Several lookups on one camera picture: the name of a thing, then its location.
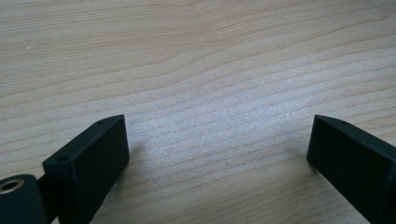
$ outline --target screw hole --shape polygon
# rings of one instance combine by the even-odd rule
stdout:
[[[67,157],[67,156],[63,156],[63,157],[58,158],[58,162],[64,162],[64,161],[67,161],[67,160],[69,160],[69,157]]]
[[[0,186],[0,194],[10,193],[23,185],[24,181],[22,179],[15,179],[6,182]]]

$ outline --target black plastic part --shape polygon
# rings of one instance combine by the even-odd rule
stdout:
[[[59,214],[62,208],[60,197],[57,189],[48,181],[45,175],[38,180],[38,187],[44,202],[44,208],[47,214],[47,221],[51,223]]]
[[[89,223],[129,161],[124,116],[102,119],[43,162],[61,223]]]
[[[307,160],[371,223],[396,223],[396,147],[315,116]]]
[[[48,223],[33,175],[14,175],[0,181],[0,223]]]

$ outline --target metal ring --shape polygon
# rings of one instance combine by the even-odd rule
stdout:
[[[22,179],[13,179],[8,180],[6,183],[0,185],[0,194],[10,193],[18,188],[20,188],[24,184],[24,180]]]

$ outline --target black 3d-printed part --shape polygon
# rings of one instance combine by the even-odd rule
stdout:
[[[102,119],[43,162],[61,223],[89,223],[129,161],[124,116]]]
[[[14,175],[0,181],[0,223],[48,223],[33,175]]]
[[[396,147],[315,116],[307,160],[371,223],[396,223]]]

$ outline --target light wood surface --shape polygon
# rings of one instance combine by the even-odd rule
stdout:
[[[0,178],[118,114],[92,223],[368,223],[305,154],[315,114],[396,145],[396,2],[0,2]]]

